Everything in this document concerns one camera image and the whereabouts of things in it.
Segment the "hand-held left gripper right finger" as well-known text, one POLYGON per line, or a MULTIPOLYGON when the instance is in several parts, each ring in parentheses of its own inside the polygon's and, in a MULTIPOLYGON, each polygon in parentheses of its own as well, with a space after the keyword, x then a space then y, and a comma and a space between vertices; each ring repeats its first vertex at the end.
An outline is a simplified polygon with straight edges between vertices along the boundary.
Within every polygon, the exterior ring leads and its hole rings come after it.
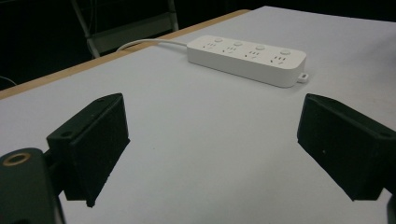
POLYGON ((396 132, 334 99, 308 93, 299 145, 353 201, 396 195, 396 132))

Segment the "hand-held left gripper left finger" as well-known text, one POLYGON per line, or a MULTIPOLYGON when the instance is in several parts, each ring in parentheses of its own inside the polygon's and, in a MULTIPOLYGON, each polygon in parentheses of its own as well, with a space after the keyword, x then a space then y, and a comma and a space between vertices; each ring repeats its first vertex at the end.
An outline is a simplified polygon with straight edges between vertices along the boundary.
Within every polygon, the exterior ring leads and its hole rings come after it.
POLYGON ((89 207, 130 143, 123 95, 92 101, 47 137, 46 160, 57 192, 89 207))

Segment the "white power strip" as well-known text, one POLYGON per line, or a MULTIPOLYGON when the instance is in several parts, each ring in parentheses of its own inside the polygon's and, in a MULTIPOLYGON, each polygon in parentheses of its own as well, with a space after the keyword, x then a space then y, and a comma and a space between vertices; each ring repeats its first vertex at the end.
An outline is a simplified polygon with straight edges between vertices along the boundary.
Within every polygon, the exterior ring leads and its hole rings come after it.
POLYGON ((204 35, 187 44, 187 57, 190 63, 280 88, 309 78, 306 53, 296 49, 204 35))

